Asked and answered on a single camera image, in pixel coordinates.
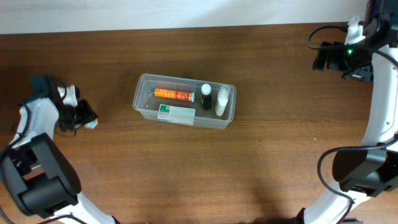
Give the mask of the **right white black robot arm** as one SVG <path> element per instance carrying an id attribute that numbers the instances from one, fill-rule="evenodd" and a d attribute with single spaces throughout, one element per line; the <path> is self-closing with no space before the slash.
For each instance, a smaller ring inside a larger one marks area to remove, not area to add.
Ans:
<path id="1" fill-rule="evenodd" d="M 294 223 L 347 223 L 356 206 L 397 188 L 397 1 L 368 1 L 363 21 L 354 16 L 338 30 L 344 42 L 308 44 L 318 52 L 313 69 L 372 83 L 369 121 L 360 146 L 320 156 L 317 174 L 326 190 Z"/>

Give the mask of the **white clear-cap bottle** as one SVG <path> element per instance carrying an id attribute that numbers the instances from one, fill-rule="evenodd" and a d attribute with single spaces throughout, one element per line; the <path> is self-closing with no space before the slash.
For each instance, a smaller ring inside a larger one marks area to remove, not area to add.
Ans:
<path id="1" fill-rule="evenodd" d="M 218 92 L 218 97 L 217 97 L 217 104 L 215 107 L 215 113 L 217 116 L 222 116 L 224 114 L 226 105 L 228 104 L 230 91 L 231 90 L 228 85 L 223 85 L 220 88 L 220 90 Z"/>

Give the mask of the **dark white-cap bottle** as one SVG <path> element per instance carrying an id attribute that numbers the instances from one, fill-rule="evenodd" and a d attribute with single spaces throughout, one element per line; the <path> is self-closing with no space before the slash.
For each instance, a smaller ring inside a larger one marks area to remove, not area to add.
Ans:
<path id="1" fill-rule="evenodd" d="M 211 86 L 209 84 L 201 86 L 201 102 L 204 110 L 211 109 Z"/>

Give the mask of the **orange tablet tube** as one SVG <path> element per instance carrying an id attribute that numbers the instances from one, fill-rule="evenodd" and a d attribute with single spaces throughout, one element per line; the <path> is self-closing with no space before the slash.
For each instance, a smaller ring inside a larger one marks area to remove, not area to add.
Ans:
<path id="1" fill-rule="evenodd" d="M 161 98 L 169 98 L 173 100 L 191 101 L 194 102 L 194 92 L 177 91 L 177 90 L 166 90 L 162 88 L 155 89 L 155 96 Z"/>

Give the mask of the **white green medicine box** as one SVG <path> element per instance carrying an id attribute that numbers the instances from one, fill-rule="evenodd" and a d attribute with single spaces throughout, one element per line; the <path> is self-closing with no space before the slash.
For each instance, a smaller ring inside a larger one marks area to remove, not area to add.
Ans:
<path id="1" fill-rule="evenodd" d="M 195 109 L 161 104 L 157 119 L 169 123 L 193 126 Z"/>

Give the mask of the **clear plastic container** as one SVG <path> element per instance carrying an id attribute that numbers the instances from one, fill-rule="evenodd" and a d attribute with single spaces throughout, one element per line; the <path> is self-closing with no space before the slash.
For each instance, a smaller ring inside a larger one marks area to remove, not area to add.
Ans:
<path id="1" fill-rule="evenodd" d="M 203 84 L 209 84 L 211 86 L 212 102 L 210 110 L 204 110 L 202 106 L 201 86 Z M 193 126 L 211 129 L 225 129 L 234 118 L 236 87 L 234 85 L 228 84 L 231 90 L 229 93 L 228 104 L 226 105 L 224 114 L 222 116 L 217 116 L 215 113 L 215 107 L 217 104 L 218 92 L 222 86 L 222 83 L 217 82 L 145 73 L 139 78 L 132 106 L 135 110 L 140 112 L 145 119 L 156 121 L 161 121 L 157 119 L 161 104 L 183 108 L 193 108 L 195 109 Z M 156 88 L 194 92 L 195 100 L 194 102 L 191 102 L 156 97 Z"/>

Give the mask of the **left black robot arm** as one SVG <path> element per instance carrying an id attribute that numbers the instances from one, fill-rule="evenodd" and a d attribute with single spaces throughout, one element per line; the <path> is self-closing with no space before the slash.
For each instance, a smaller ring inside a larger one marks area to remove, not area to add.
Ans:
<path id="1" fill-rule="evenodd" d="M 33 95 L 20 103 L 21 119 L 14 139 L 1 151 L 1 182 L 18 209 L 44 223 L 108 223 L 82 192 L 77 172 L 53 141 L 57 128 L 93 129 L 98 116 L 75 85 L 50 75 L 30 81 Z"/>

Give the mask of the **small gold-lid jar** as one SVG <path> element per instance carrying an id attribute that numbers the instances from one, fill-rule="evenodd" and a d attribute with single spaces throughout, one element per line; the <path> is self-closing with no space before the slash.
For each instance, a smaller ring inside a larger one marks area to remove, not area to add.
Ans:
<path id="1" fill-rule="evenodd" d="M 95 129 L 95 127 L 98 125 L 98 120 L 94 119 L 86 124 L 83 125 L 84 128 L 86 129 Z"/>

